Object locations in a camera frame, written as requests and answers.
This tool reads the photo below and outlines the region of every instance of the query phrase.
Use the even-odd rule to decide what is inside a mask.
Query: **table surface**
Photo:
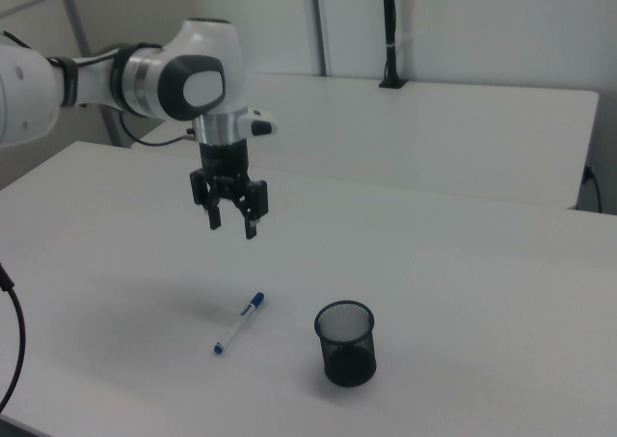
[[[614,435],[614,217],[252,169],[271,208],[247,241],[232,205],[209,229],[195,166],[77,143],[0,191],[28,328],[10,418],[57,437]],[[313,331],[348,298],[376,320],[354,389]]]
[[[252,165],[531,205],[577,203],[597,94],[378,83],[248,74],[249,104],[280,126],[250,140]],[[184,128],[164,123],[144,139],[169,140]],[[188,141],[160,150],[197,155]]]

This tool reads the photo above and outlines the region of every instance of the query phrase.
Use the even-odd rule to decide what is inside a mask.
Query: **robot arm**
[[[268,211],[265,181],[248,176],[248,136],[276,131],[272,116],[247,106],[235,28],[189,19],[165,46],[138,43],[95,58],[44,58],[0,45],[0,145],[45,135],[61,106],[103,104],[166,121],[192,121],[201,168],[191,174],[195,203],[221,226],[220,199],[242,212],[247,238]]]

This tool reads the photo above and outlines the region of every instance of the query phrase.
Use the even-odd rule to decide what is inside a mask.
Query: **marker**
[[[255,297],[251,300],[251,302],[249,302],[249,305],[245,307],[240,316],[238,316],[238,319],[235,323],[233,323],[233,326],[229,328],[225,335],[221,337],[221,340],[214,346],[214,353],[217,355],[221,355],[223,353],[231,340],[236,334],[238,334],[238,331],[240,331],[242,326],[244,326],[244,323],[246,323],[253,312],[257,310],[257,307],[259,307],[261,302],[263,302],[263,292],[258,292],[255,294]]]

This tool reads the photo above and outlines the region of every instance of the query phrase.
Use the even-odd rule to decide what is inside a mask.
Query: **blue pen cap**
[[[251,300],[251,303],[255,305],[255,308],[259,307],[259,304],[263,302],[263,297],[263,292],[258,292],[257,294],[255,294],[255,297]]]

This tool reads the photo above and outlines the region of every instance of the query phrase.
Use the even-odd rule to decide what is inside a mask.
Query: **black mesh cup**
[[[321,340],[326,376],[342,387],[368,381],[377,368],[373,313],[360,302],[341,300],[319,312],[315,332]]]

